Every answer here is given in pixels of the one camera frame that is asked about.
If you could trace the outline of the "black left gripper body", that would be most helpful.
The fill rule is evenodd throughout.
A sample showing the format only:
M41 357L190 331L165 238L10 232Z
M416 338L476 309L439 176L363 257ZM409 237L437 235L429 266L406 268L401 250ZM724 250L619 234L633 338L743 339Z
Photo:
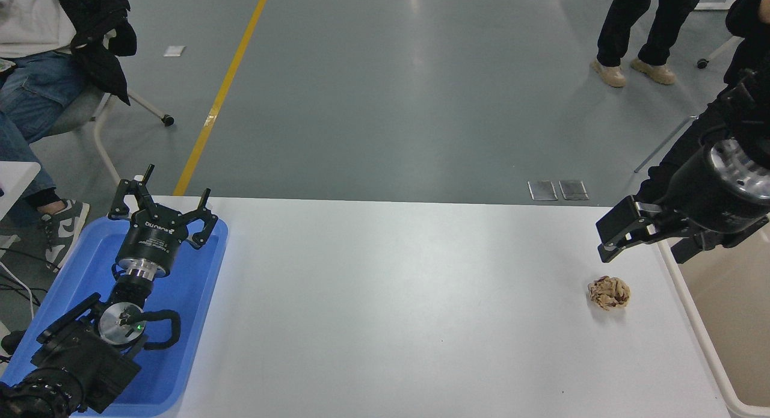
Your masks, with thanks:
M181 212L163 205L137 210L115 262L126 267L129 260L145 259L158 267L173 267L181 243L189 235L181 216Z

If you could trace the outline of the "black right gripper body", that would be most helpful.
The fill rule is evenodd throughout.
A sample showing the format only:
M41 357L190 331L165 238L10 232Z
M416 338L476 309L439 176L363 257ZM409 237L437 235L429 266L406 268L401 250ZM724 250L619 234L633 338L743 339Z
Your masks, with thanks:
M677 170L659 204L701 228L737 233L768 214L768 168L740 145L702 147Z

